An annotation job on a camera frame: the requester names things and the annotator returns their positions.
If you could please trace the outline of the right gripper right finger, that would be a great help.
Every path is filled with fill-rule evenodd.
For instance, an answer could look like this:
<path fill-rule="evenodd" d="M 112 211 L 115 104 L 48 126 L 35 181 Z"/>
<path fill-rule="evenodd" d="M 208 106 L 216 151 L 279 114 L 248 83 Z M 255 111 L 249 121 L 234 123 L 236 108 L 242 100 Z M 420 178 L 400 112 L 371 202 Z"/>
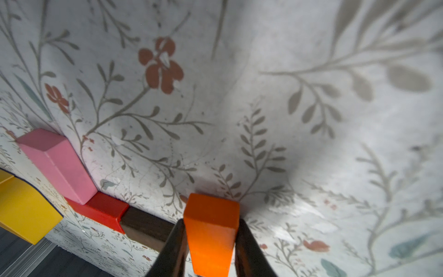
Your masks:
<path fill-rule="evenodd" d="M 235 239 L 235 269 L 238 277 L 277 277 L 243 219 Z"/>

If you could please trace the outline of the pink building block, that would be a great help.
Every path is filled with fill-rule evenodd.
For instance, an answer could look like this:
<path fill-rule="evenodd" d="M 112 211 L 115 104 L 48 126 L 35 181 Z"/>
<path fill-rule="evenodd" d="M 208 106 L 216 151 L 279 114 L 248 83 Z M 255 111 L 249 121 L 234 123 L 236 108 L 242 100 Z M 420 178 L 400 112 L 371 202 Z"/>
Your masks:
<path fill-rule="evenodd" d="M 85 204 L 98 192 L 66 137 L 35 129 L 16 143 L 63 197 Z"/>

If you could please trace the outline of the brown building block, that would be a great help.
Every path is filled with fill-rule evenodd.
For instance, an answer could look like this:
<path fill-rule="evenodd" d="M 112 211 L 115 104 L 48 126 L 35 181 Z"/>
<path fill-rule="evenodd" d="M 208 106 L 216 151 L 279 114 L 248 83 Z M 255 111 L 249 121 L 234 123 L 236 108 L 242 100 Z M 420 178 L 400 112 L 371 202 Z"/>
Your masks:
<path fill-rule="evenodd" d="M 157 252 L 162 251 L 174 228 L 173 223 L 134 207 L 128 208 L 120 225 L 131 240 Z"/>

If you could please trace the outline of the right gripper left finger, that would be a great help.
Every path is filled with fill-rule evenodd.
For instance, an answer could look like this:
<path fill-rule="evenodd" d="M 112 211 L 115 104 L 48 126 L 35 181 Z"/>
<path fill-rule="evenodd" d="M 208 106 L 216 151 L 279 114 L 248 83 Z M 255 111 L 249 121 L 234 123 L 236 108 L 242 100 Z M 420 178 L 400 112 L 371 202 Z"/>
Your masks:
<path fill-rule="evenodd" d="M 186 228 L 180 219 L 145 277 L 183 277 L 188 252 Z"/>

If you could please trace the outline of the orange building block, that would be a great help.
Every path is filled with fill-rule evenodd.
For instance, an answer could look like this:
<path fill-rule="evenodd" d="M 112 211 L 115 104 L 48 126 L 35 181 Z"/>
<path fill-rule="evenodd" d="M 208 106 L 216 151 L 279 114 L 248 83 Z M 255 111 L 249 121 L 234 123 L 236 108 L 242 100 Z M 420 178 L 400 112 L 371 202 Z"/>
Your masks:
<path fill-rule="evenodd" d="M 227 277 L 239 228 L 237 202 L 190 194 L 183 213 L 193 271 L 202 277 Z"/>

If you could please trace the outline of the floral table mat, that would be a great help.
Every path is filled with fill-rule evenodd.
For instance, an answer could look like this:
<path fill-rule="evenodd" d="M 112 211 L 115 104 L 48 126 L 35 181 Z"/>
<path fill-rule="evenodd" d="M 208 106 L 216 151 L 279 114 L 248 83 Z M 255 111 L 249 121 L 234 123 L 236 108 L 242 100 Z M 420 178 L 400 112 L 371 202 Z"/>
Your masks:
<path fill-rule="evenodd" d="M 443 274 L 441 1 L 2 1 L 1 167 L 48 240 L 116 277 L 158 253 L 69 207 L 16 140 L 170 222 L 237 201 L 280 277 Z"/>

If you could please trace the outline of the red building block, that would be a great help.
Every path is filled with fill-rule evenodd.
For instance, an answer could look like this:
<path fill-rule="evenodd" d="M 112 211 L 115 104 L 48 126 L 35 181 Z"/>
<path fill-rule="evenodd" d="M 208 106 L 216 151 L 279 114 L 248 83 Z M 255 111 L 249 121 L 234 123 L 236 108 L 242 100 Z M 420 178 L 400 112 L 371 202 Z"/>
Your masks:
<path fill-rule="evenodd" d="M 129 209 L 129 204 L 101 192 L 97 192 L 87 203 L 81 205 L 65 199 L 74 211 L 110 229 L 125 234 L 120 221 Z"/>

